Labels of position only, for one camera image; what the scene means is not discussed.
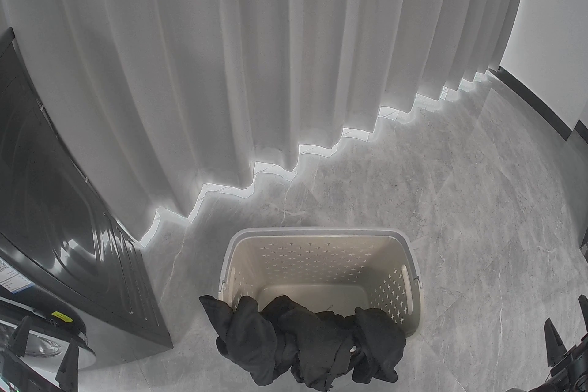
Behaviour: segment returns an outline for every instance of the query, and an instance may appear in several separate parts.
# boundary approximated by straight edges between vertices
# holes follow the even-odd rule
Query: black cloth
[[[243,296],[235,312],[211,296],[200,298],[216,330],[217,349],[251,374],[259,386],[290,369],[307,387],[326,392],[335,378],[353,370],[353,380],[395,382],[394,367],[406,345],[404,332],[378,308],[355,309],[343,317],[331,311],[312,313],[280,296],[262,312]]]
[[[296,337],[298,355],[290,371],[298,382],[327,391],[334,379],[347,374],[353,347],[350,331],[321,321],[288,296],[275,298],[262,315],[281,331]]]

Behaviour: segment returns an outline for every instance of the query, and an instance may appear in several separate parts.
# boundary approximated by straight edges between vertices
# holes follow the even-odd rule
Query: curtain fold
[[[372,131],[500,63],[519,0],[2,0],[70,152],[137,238],[204,183]]]

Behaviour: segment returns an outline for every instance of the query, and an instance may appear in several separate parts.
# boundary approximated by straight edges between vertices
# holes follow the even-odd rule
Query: gray marble tile
[[[492,90],[472,138],[476,138],[481,151],[533,205],[544,209],[561,207],[564,189],[557,162],[552,157],[557,149],[538,140],[537,133],[529,131],[531,127],[519,109]]]
[[[78,376],[79,392],[150,392],[140,364],[123,364],[96,370],[81,370]]]
[[[396,227],[415,248],[424,329],[409,339],[399,381],[360,386],[348,375],[335,391],[536,386],[548,372],[545,319],[568,346],[584,329],[576,299],[588,294],[588,263],[577,246],[588,145],[561,139],[492,77],[468,88],[406,122],[379,119],[370,142],[346,138],[328,159],[301,156],[292,182],[259,175],[251,197],[207,195],[187,230],[165,225],[143,258],[175,348],[82,371],[81,390],[258,390],[218,355],[198,297],[217,292],[233,234],[277,226]],[[264,390],[306,388],[286,373]]]
[[[424,325],[436,319],[500,253],[530,207],[484,155],[457,158],[429,212],[429,235],[414,242],[424,288]]]
[[[588,144],[574,131],[557,158],[570,234],[579,244],[588,227]]]
[[[564,240],[565,224],[534,210],[467,292],[422,335],[468,392],[536,387],[548,373],[543,323],[579,341],[576,299],[588,264]]]
[[[428,115],[409,124],[379,120],[374,141],[344,139],[330,158],[302,156],[297,178],[335,225],[393,227],[415,240],[452,171],[451,149],[427,125]]]

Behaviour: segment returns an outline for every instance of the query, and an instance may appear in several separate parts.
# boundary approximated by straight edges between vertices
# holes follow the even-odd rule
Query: washing machine
[[[79,368],[172,348],[140,247],[59,138],[9,29],[0,37],[0,349],[25,317],[21,360],[43,375],[70,344]]]

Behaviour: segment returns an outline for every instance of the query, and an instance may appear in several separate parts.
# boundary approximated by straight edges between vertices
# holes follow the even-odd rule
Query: plastic laundry basket
[[[286,294],[313,312],[378,307],[414,334],[423,311],[419,267],[404,234],[383,228],[248,228],[229,243],[219,299],[264,308]]]

